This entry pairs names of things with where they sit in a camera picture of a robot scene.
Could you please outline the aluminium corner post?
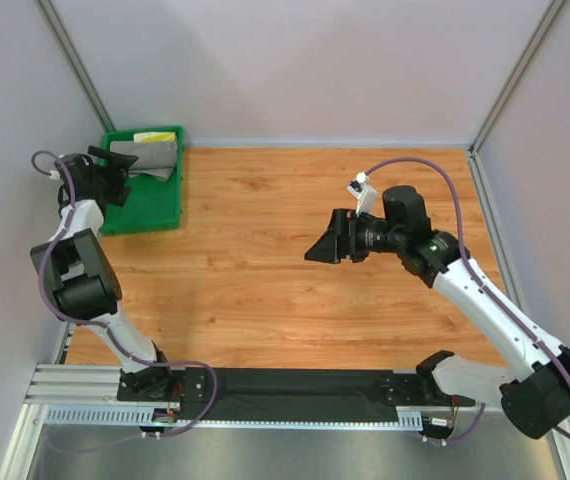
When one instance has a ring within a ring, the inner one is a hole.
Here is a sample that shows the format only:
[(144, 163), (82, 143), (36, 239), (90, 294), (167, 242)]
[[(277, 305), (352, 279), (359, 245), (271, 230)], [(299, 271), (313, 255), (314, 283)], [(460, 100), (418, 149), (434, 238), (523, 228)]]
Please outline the aluminium corner post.
[(568, 0), (553, 0), (548, 2), (543, 15), (528, 38), (522, 52), (501, 87), (497, 98), (469, 145), (468, 153), (471, 157), (478, 155), (488, 141), (501, 116), (543, 48), (547, 38), (551, 35), (555, 25), (569, 4), (570, 2)]
[(104, 132), (114, 130), (114, 123), (54, 2), (51, 0), (35, 0), (34, 4), (99, 125)]

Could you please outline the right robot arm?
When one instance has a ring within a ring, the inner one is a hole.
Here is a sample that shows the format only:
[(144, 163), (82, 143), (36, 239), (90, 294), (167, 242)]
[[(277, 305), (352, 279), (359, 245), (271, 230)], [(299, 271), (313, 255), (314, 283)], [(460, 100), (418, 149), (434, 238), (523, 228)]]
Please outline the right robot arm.
[(384, 215), (367, 212), (376, 193), (352, 185), (358, 207), (335, 209), (327, 229), (305, 253), (308, 261), (364, 261), (396, 255), (410, 274), (456, 306), (492, 343), (505, 368), (439, 352), (423, 369), (448, 395), (499, 407), (525, 436), (539, 439), (570, 416), (570, 346), (539, 327), (484, 274), (452, 234), (435, 230), (423, 197), (411, 186), (387, 189)]

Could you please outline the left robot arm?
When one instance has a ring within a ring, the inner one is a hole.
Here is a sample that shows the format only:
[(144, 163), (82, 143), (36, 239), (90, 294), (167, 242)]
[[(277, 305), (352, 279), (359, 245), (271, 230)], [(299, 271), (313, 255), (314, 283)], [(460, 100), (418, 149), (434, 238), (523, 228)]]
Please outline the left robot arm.
[(91, 146), (53, 158), (47, 177), (60, 181), (60, 223), (30, 251), (41, 298), (55, 317), (96, 334), (120, 363), (119, 398), (167, 400), (176, 386), (155, 343), (121, 305), (122, 290), (99, 242), (108, 206), (125, 204), (126, 181), (136, 157)]

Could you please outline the left aluminium corner post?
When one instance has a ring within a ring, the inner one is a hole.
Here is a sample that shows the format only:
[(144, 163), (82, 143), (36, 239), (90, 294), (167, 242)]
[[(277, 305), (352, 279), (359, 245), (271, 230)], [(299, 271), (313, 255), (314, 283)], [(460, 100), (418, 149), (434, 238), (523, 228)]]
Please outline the left aluminium corner post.
[(51, 0), (35, 0), (34, 4), (99, 125), (104, 132), (114, 130), (114, 123), (54, 2)]

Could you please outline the aluminium frame rail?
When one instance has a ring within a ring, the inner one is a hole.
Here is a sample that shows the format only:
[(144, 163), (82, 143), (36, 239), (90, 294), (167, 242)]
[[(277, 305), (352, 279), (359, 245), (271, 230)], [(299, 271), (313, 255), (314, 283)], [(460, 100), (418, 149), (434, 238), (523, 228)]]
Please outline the aluminium frame rail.
[(115, 367), (43, 365), (26, 400), (50, 422), (134, 425), (163, 438), (197, 426), (430, 430), (460, 409), (499, 409), (538, 439), (570, 416), (570, 367), (536, 363), (524, 377), (442, 351), (412, 373), (392, 370), (186, 366), (124, 374)]

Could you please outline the green plastic tray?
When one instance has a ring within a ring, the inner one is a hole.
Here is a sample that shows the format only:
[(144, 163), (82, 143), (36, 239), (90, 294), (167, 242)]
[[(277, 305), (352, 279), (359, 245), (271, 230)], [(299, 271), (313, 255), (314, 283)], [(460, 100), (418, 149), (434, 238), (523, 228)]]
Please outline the green plastic tray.
[(101, 228), (103, 235), (150, 233), (177, 229), (181, 220), (182, 165), (184, 129), (181, 126), (111, 131), (105, 134), (102, 147), (110, 149), (116, 141), (133, 141), (138, 133), (173, 133), (177, 140), (176, 165), (167, 180), (149, 174), (130, 177), (126, 185), (131, 192), (122, 207), (109, 205)]

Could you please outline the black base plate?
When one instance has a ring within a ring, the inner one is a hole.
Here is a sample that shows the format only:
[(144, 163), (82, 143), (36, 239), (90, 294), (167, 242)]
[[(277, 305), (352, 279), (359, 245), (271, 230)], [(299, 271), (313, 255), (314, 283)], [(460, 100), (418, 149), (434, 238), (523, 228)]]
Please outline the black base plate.
[(442, 393), (416, 373), (391, 370), (218, 368), (216, 376), (217, 390), (202, 367), (175, 370), (158, 386), (123, 375), (117, 399), (179, 403), (178, 418), (189, 420), (214, 397), (204, 416), (208, 421), (285, 423), (378, 423), (397, 420), (399, 407), (474, 405)]

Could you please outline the yellow green patterned towel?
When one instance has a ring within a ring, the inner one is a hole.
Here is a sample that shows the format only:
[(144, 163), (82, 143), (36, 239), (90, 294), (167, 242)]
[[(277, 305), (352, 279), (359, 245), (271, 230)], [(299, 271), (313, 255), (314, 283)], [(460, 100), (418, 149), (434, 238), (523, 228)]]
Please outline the yellow green patterned towel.
[(135, 143), (176, 142), (177, 134), (174, 131), (137, 132), (133, 135), (133, 141)]

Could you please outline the grey towel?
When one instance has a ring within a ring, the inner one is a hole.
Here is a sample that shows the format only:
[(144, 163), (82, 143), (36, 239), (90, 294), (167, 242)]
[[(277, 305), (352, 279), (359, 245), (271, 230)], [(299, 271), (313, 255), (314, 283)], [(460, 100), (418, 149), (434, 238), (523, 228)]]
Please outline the grey towel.
[(123, 155), (136, 156), (129, 169), (129, 177), (149, 176), (166, 182), (177, 167), (178, 144), (176, 141), (134, 142), (114, 141), (109, 150)]

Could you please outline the right aluminium corner post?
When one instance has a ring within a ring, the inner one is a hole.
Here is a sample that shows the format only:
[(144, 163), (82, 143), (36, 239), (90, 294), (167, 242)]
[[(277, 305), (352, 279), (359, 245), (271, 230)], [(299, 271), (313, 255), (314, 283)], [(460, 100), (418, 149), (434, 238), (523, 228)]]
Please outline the right aluminium corner post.
[(570, 2), (568, 0), (553, 0), (548, 2), (543, 15), (528, 38), (522, 52), (501, 87), (497, 98), (469, 145), (468, 153), (471, 157), (478, 155), (488, 141), (501, 116), (543, 48), (547, 38), (551, 35), (555, 25), (569, 4)]

